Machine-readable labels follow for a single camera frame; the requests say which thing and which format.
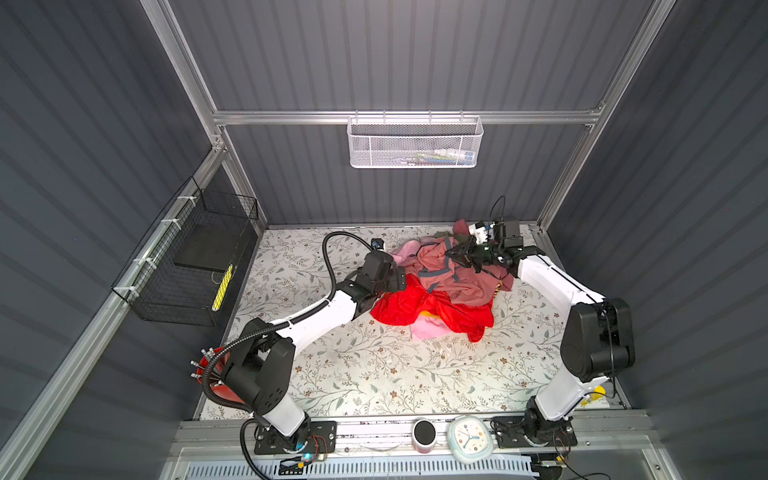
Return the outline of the dusty rose grey shirt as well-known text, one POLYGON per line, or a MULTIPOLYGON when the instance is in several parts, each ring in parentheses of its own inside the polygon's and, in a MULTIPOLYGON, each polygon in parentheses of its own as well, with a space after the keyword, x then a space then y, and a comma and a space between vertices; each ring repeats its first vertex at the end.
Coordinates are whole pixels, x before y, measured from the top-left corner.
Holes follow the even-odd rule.
POLYGON ((506 269, 490 265, 479 272, 463 267, 446 252, 458 244, 455 238, 422 237, 411 263, 405 267, 429 293, 444 293, 453 304, 478 307, 490 303, 498 292, 512 289, 515 277, 506 269))

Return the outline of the yellow small object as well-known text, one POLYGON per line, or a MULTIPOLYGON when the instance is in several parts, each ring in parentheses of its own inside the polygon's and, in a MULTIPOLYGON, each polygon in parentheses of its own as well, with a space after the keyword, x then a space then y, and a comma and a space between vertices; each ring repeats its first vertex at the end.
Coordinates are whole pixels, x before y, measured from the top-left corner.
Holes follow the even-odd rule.
POLYGON ((606 389, 600 385, 595 387, 592 391, 586 393, 581 402, 580 405, 582 407, 586 407, 587 405, 590 405, 598 400, 604 399, 606 397, 606 389))

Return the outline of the light pink cloth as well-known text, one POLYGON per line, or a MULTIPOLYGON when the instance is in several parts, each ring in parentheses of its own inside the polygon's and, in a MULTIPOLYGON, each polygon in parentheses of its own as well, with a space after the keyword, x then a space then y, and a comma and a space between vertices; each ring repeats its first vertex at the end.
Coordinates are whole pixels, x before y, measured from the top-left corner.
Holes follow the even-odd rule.
MULTIPOLYGON (((420 246, 419 240, 408 240, 392 252, 391 255, 399 266, 405 266, 408 261, 416 257, 420 246)), ((427 311, 420 312, 415 322, 411 325, 411 336, 416 341, 436 339, 449 333, 451 333, 451 330, 443 320, 438 315, 427 311)))

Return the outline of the black round speaker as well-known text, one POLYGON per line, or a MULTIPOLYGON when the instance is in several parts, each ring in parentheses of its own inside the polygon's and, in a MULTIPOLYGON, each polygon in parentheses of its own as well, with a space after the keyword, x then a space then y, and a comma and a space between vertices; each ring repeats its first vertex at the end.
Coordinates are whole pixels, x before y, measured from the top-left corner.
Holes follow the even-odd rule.
POLYGON ((431 452, 436 444, 437 431, 435 425, 427 419, 416 420, 411 429, 411 444, 420 454, 431 452))

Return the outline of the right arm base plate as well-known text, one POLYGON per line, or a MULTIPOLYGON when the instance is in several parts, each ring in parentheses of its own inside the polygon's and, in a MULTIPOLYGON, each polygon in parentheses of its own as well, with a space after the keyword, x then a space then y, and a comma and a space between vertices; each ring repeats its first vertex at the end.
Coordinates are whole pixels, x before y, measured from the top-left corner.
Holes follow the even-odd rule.
POLYGON ((499 448, 575 447, 578 439, 570 420, 548 421, 524 416, 495 416, 490 430, 499 448))

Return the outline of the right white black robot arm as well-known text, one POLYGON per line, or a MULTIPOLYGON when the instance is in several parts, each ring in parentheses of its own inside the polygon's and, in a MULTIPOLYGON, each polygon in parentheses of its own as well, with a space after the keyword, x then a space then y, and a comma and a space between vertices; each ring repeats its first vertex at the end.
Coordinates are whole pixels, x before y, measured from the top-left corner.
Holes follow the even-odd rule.
POLYGON ((499 266, 542 294, 565 318, 561 366, 528 401, 522 421, 527 439, 543 444, 566 427, 570 414, 597 388, 636 360, 631 310, 620 298, 597 293, 559 268, 536 246, 526 246, 505 221, 468 226, 463 257, 480 272, 499 266))

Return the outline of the maroon cloth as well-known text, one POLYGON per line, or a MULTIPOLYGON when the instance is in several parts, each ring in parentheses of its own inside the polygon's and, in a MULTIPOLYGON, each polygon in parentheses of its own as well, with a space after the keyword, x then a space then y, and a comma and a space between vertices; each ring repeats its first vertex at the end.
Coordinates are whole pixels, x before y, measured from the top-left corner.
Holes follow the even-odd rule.
POLYGON ((464 219, 459 219, 454 223, 452 232, 455 236, 468 236, 470 234, 469 226, 464 219))

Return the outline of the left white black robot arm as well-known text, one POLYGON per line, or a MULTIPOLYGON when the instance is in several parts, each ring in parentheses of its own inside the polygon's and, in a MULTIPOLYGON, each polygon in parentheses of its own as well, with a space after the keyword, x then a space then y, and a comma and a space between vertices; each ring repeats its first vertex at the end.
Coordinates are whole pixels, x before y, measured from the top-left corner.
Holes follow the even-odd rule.
POLYGON ((250 321, 240 337, 216 354, 212 374, 234 395, 230 408, 250 413, 297 450, 306 442, 311 420, 288 393, 294 360, 332 330, 369 311, 386 293, 406 289, 405 269, 381 250, 364 257, 361 267, 332 280, 329 294, 307 309, 276 323, 250 321))

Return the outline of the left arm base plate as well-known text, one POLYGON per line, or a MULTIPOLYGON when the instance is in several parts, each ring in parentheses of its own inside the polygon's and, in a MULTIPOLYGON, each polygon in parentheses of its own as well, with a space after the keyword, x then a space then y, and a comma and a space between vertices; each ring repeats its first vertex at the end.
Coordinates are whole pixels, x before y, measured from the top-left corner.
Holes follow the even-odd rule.
POLYGON ((300 454, 328 454, 336 448, 338 423, 335 421, 305 421, 289 436, 275 427, 260 427, 255 434, 256 455, 276 455, 298 452, 300 454))

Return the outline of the red cup with tools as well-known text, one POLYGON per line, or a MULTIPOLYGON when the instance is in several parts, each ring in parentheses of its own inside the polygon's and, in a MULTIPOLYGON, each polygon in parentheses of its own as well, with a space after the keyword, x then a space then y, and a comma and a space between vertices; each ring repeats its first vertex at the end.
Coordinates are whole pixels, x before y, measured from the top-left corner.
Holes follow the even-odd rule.
MULTIPOLYGON (((220 348, 208 348, 201 350, 201 358, 199 360, 191 360, 190 365, 193 368, 191 377, 198 383, 202 384, 202 375, 204 369, 207 367, 209 361, 220 351, 220 348)), ((226 355, 223 360, 220 360, 213 368, 210 387, 214 394, 227 401, 241 403, 242 400, 223 382, 223 368, 224 362, 229 358, 226 355)))

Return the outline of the red cloth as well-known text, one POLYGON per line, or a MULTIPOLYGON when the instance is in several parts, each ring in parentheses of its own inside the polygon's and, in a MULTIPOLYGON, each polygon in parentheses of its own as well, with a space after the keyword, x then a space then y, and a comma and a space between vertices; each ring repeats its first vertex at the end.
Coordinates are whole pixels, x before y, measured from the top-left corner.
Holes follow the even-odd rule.
POLYGON ((453 304, 446 294, 411 286, 402 292, 385 294, 370 314, 384 325, 410 327, 417 340, 456 333, 476 343, 494 326, 492 306, 492 302, 482 306, 453 304))

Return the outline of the white analog clock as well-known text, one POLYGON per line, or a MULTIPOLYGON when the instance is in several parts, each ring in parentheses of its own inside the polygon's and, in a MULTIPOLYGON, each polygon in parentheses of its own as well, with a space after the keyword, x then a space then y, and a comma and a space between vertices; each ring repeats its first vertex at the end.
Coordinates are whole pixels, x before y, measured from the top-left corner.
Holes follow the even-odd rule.
POLYGON ((488 458, 494 449, 489 429, 475 416, 464 415, 454 419, 447 430, 447 441, 452 455, 465 465, 488 458))

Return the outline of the yellow black striped tool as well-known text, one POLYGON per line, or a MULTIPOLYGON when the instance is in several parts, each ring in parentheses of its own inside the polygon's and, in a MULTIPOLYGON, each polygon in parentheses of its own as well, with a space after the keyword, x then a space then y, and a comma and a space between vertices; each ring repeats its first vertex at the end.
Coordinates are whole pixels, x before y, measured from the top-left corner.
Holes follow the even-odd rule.
POLYGON ((211 310, 213 312, 218 312, 221 309, 227 294, 229 284, 233 278, 234 270, 234 265, 230 264, 224 272, 211 306, 211 310))

